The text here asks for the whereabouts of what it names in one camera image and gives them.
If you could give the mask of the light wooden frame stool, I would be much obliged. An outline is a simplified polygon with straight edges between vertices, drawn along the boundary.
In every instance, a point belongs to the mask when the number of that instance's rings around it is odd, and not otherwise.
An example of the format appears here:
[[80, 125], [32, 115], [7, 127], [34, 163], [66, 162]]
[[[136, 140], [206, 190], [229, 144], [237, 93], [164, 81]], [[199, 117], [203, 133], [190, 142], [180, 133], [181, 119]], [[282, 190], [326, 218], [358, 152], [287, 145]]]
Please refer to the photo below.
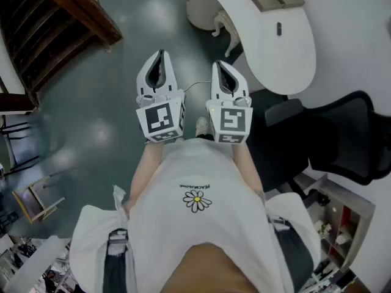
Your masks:
[[46, 183], [50, 178], [50, 176], [42, 177], [26, 187], [12, 192], [13, 197], [30, 224], [45, 220], [58, 209], [58, 205], [61, 202], [65, 201], [65, 197], [61, 197], [54, 203], [46, 206], [40, 198], [39, 193], [48, 188]]

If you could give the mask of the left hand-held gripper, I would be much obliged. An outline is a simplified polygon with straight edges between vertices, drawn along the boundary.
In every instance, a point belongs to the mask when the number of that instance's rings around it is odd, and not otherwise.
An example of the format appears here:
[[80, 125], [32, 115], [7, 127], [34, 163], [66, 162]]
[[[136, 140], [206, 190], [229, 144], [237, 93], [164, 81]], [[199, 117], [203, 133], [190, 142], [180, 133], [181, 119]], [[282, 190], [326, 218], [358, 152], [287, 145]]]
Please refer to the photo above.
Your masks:
[[136, 101], [139, 108], [136, 113], [144, 137], [149, 142], [165, 142], [183, 136], [185, 92], [179, 89], [172, 93], [155, 93], [162, 88], [171, 91], [176, 83], [174, 68], [166, 50], [158, 50], [150, 56], [137, 75], [139, 96]]

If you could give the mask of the person's white shoe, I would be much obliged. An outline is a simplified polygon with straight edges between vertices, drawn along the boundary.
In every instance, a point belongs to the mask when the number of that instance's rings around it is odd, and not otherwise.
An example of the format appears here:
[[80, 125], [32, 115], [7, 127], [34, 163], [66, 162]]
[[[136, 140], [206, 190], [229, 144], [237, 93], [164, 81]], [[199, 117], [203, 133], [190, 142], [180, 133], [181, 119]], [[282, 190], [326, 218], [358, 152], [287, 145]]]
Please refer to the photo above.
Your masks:
[[203, 136], [208, 134], [208, 120], [205, 117], [199, 117], [195, 124], [195, 136]]

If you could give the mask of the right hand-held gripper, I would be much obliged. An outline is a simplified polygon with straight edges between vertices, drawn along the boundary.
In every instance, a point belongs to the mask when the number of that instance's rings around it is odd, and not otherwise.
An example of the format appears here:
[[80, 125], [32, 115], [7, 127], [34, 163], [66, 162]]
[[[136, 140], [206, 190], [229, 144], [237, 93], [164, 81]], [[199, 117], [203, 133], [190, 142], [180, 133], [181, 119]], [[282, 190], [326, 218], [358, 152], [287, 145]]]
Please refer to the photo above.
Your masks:
[[250, 134], [253, 114], [252, 99], [246, 96], [247, 81], [232, 65], [217, 60], [212, 65], [211, 97], [219, 98], [223, 94], [232, 99], [210, 99], [206, 102], [214, 141], [244, 143]]

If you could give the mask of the person's left forearm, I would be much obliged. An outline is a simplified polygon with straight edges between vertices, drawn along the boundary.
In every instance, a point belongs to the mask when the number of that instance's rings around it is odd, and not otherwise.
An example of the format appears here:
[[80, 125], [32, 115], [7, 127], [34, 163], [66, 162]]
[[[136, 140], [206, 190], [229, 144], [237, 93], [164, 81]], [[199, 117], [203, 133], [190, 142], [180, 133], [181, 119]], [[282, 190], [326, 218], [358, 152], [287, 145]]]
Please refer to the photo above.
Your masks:
[[146, 144], [131, 182], [130, 197], [126, 202], [127, 212], [136, 204], [137, 199], [160, 166], [163, 149], [163, 142]]

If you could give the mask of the white curved table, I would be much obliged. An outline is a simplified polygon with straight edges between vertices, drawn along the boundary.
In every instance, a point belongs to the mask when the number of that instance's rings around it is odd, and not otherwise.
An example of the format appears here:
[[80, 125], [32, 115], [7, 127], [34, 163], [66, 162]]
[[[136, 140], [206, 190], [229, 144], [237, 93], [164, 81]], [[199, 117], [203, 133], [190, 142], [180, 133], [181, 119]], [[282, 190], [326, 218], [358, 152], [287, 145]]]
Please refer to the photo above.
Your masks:
[[[217, 0], [226, 11], [227, 27], [235, 28], [245, 62], [257, 81], [280, 95], [302, 92], [316, 71], [312, 29], [302, 7], [261, 12], [252, 0]], [[277, 36], [277, 22], [282, 35]]]

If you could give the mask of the wooden staircase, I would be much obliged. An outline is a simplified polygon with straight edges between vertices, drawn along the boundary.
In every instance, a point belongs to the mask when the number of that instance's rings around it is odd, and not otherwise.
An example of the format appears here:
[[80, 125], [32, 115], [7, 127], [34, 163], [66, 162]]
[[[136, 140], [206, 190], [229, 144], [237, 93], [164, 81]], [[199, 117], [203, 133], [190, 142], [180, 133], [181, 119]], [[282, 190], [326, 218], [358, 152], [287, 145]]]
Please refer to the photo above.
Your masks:
[[39, 107], [45, 84], [90, 44], [122, 34], [98, 0], [0, 0], [0, 115]]

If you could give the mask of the white carved table leg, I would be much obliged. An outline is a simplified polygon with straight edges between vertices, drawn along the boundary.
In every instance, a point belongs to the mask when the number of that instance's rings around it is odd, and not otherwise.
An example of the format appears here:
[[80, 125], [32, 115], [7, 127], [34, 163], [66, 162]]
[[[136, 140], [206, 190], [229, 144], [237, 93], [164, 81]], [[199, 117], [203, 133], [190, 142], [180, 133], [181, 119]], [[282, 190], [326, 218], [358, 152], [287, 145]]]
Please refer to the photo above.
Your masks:
[[229, 57], [231, 51], [240, 43], [240, 38], [235, 28], [227, 27], [226, 30], [230, 34], [230, 43], [225, 52], [225, 57]]
[[221, 28], [226, 24], [226, 11], [220, 10], [214, 17], [214, 32], [212, 36], [217, 37], [221, 33]]

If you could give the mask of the person's right forearm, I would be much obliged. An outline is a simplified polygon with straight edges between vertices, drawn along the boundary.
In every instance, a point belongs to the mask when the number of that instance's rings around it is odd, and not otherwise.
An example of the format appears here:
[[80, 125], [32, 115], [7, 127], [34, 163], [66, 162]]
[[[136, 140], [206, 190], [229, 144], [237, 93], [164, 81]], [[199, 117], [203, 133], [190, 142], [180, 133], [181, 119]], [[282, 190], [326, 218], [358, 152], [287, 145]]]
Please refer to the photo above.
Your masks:
[[265, 202], [265, 193], [246, 143], [232, 145], [233, 161], [244, 182]]

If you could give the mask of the white table pedestal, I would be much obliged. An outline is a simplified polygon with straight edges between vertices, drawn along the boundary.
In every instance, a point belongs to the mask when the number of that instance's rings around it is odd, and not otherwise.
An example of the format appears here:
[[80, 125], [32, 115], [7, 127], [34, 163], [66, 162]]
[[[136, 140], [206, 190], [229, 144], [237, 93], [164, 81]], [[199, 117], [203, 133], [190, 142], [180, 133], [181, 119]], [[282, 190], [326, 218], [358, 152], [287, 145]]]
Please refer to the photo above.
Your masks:
[[222, 6], [217, 0], [186, 0], [189, 22], [203, 31], [214, 31], [214, 18]]

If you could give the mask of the black office chair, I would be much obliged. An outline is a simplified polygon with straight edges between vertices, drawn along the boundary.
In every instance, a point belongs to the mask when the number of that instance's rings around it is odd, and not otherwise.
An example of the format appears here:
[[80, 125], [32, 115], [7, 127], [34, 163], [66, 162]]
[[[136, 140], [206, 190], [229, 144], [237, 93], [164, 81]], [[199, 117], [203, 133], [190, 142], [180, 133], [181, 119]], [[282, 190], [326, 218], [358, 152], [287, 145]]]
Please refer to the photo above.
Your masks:
[[294, 177], [307, 167], [363, 186], [391, 173], [391, 116], [376, 113], [364, 91], [316, 108], [266, 89], [250, 97], [246, 143], [264, 192], [283, 184], [298, 192]]

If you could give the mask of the grey shelf unit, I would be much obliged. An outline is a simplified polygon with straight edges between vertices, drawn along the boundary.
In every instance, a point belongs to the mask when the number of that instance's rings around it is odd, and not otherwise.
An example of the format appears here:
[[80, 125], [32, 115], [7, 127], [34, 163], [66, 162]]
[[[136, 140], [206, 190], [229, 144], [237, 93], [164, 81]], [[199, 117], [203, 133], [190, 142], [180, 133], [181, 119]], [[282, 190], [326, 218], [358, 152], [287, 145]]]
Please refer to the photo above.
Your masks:
[[367, 235], [375, 205], [329, 180], [327, 175], [313, 179], [301, 173], [295, 180], [305, 193], [315, 189], [330, 200], [325, 206], [314, 202], [308, 211], [314, 223], [320, 220], [331, 226], [321, 240], [322, 251], [342, 272], [347, 271]]

